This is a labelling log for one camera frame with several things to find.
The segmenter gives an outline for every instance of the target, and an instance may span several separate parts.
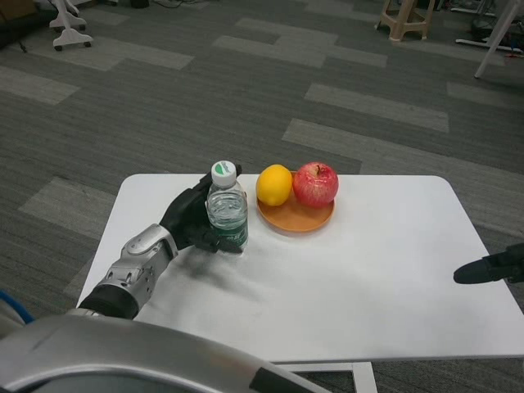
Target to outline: apple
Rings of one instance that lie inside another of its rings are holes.
[[[298,169],[293,179],[296,199],[309,207],[323,207],[335,199],[338,177],[335,170],[321,162],[310,162]]]

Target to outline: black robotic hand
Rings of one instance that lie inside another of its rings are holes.
[[[235,166],[238,176],[242,173],[242,167]],[[240,247],[218,237],[211,230],[206,211],[206,198],[212,183],[209,172],[195,187],[188,188],[178,195],[167,208],[160,225],[171,233],[179,250],[195,246],[209,252],[221,250],[241,253]]]

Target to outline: plate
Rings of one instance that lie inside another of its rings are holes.
[[[296,200],[293,190],[291,190],[291,195],[283,205],[267,206],[258,199],[256,205],[260,214],[268,223],[284,231],[294,233],[311,232],[323,227],[328,223],[335,210],[335,201],[319,209],[304,206]]]

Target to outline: floor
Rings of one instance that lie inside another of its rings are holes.
[[[524,242],[524,73],[373,28],[378,0],[221,0],[82,10],[93,47],[42,29],[0,52],[0,287],[34,315],[74,307],[119,185],[136,173],[279,162],[448,179],[490,252]],[[524,286],[511,285],[524,309]],[[522,360],[377,363],[380,393],[524,390]],[[308,374],[351,391],[349,374]]]

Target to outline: stool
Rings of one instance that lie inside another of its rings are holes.
[[[435,0],[430,0],[426,15],[422,15],[417,11],[417,2],[418,0],[402,0],[399,10],[390,10],[391,0],[386,0],[375,29],[378,29],[381,23],[390,26],[391,41],[402,40],[404,34],[408,31],[420,31],[422,39],[426,39]]]

